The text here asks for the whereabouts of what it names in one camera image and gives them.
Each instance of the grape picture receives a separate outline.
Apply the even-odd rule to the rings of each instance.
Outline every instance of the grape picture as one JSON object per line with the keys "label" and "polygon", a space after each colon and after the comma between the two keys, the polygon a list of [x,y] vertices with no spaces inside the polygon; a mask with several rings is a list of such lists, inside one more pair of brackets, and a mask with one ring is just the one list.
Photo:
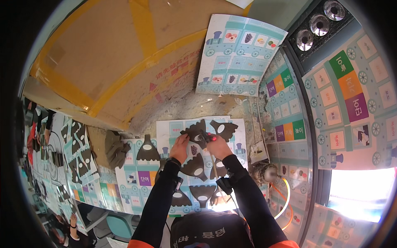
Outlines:
{"label": "grape picture", "polygon": [[192,150],[192,155],[195,156],[197,154],[197,147],[191,146],[190,149]]}
{"label": "grape picture", "polygon": [[235,79],[236,79],[235,76],[233,76],[233,75],[230,76],[230,78],[229,78],[229,83],[233,83]]}
{"label": "grape picture", "polygon": [[252,39],[252,34],[247,34],[246,37],[245,37],[244,42],[248,43],[248,42],[250,42],[251,39]]}

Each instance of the background worker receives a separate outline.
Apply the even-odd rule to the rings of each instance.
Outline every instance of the background worker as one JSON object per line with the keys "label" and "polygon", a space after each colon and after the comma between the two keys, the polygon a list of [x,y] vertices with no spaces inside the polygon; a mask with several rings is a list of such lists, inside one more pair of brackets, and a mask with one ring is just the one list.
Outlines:
{"label": "background worker", "polygon": [[[203,211],[176,218],[171,226],[172,248],[221,248],[221,247],[272,247],[298,248],[284,235],[269,211],[261,191],[242,167],[226,141],[218,135],[207,144],[207,150],[222,160],[230,176],[239,209],[245,221],[238,215]],[[187,134],[179,136],[170,151],[170,160],[164,166],[154,184],[141,221],[128,248],[160,247],[163,227],[171,206],[181,163],[187,159]]]}

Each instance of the green square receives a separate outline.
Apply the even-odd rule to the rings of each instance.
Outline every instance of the green square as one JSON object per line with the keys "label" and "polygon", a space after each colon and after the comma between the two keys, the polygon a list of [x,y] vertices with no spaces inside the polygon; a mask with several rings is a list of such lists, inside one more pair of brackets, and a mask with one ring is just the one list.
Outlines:
{"label": "green square", "polygon": [[287,88],[288,86],[290,86],[291,84],[294,83],[294,81],[292,80],[292,76],[291,73],[289,72],[289,69],[285,69],[281,74],[280,74],[281,78],[283,79],[283,83],[284,83],[284,88]]}
{"label": "green square", "polygon": [[330,60],[330,64],[337,79],[340,79],[349,72],[354,71],[344,50],[335,55],[335,57]]}
{"label": "green square", "polygon": [[304,124],[303,120],[300,121],[293,121],[292,128],[294,131],[294,140],[302,140],[305,139],[306,136],[304,134]]}
{"label": "green square", "polygon": [[80,201],[81,201],[81,202],[85,202],[83,192],[81,192],[81,191],[79,191],[79,190],[78,190],[77,192],[79,193]]}

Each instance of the teal chair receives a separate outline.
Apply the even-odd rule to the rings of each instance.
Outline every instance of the teal chair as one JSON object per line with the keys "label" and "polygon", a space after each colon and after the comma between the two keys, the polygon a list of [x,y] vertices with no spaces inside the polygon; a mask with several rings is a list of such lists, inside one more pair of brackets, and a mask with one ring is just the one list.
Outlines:
{"label": "teal chair", "polygon": [[109,214],[106,217],[110,231],[122,238],[131,238],[134,234],[136,226],[133,220],[134,215],[131,214]]}

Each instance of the blue locomotive illustration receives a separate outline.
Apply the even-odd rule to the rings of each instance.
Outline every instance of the blue locomotive illustration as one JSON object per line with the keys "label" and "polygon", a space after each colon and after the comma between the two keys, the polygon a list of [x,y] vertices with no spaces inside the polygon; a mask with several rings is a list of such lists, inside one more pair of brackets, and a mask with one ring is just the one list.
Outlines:
{"label": "blue locomotive illustration", "polygon": [[198,91],[256,95],[260,78],[285,33],[261,21],[230,16],[225,29],[215,31],[205,42],[204,55],[214,68],[211,75],[199,78]]}

